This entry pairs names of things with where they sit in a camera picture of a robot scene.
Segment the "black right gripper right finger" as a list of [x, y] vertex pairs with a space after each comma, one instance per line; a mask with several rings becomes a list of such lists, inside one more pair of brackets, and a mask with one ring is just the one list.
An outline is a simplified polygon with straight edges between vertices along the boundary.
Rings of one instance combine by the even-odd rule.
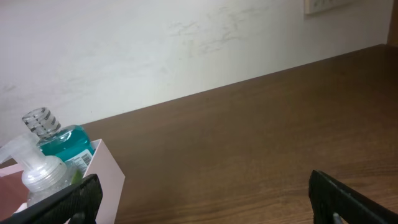
[[397, 214], [328, 174], [313, 170], [308, 196], [314, 224], [397, 223]]

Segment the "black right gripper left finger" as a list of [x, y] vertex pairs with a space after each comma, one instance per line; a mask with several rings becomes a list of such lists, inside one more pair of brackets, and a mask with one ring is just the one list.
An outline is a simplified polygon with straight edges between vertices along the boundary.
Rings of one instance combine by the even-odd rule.
[[35, 205], [11, 215], [2, 224], [95, 224], [103, 198], [97, 174], [84, 177]]

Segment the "purple pump soap bottle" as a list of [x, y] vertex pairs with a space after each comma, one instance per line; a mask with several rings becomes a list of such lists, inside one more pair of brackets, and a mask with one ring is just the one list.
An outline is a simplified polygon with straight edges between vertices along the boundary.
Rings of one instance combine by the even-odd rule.
[[22, 166], [22, 183], [29, 190], [27, 206], [59, 192], [83, 178], [72, 162], [57, 156], [46, 156], [38, 147], [40, 138], [34, 133], [20, 135], [1, 147], [1, 162], [13, 158]]

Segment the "teal mouthwash bottle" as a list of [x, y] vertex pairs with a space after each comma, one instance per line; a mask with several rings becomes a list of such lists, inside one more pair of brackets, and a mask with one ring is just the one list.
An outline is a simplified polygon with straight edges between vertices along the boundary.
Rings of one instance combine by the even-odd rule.
[[38, 146], [46, 156], [57, 156], [63, 162], [74, 163], [83, 174], [86, 172], [95, 150], [82, 126], [63, 127], [45, 107], [28, 112], [22, 121], [40, 138]]

